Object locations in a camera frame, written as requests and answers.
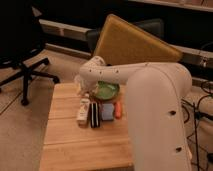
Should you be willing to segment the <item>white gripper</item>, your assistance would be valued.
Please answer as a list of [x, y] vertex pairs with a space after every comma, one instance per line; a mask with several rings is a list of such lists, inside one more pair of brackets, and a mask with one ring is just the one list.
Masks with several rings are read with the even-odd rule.
[[93, 94], [97, 89], [96, 82], [89, 82], [80, 75], [75, 76], [74, 83], [77, 86], [77, 94], [81, 96], [85, 95], [86, 93]]

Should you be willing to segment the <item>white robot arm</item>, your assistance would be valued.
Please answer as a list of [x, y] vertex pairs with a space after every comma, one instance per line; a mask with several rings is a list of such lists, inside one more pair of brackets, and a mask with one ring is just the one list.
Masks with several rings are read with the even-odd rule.
[[99, 81], [125, 86], [135, 171], [192, 171], [181, 105], [192, 87], [186, 67], [171, 62], [108, 66], [95, 56], [80, 67], [79, 81], [84, 91]]

